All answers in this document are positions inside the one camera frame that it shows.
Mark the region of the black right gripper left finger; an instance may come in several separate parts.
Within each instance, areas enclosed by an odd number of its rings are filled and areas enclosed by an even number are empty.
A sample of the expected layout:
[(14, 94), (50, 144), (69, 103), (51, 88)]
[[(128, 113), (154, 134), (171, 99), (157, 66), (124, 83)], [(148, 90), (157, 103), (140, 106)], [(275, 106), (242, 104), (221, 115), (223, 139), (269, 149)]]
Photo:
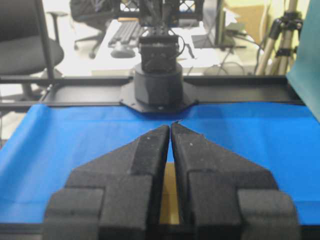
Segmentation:
[(74, 168), (47, 204), (43, 239), (145, 239), (160, 218), (169, 139), (162, 125)]

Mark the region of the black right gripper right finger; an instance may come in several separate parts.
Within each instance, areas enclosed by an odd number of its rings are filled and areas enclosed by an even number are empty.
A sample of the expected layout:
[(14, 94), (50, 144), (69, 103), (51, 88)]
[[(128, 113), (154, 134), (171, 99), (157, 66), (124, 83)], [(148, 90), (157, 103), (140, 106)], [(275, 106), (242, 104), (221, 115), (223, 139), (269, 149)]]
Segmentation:
[(198, 240), (298, 240), (292, 198), (267, 168), (177, 122), (171, 125), (179, 211)]

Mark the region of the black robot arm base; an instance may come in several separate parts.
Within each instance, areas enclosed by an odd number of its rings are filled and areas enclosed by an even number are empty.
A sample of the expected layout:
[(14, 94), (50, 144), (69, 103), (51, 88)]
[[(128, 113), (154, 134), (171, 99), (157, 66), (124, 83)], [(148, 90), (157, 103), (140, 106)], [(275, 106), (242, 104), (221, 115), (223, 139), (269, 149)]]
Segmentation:
[(141, 62), (120, 91), (120, 103), (141, 113), (176, 113), (198, 104), (196, 88), (184, 81), (177, 62), (178, 35), (139, 38)]

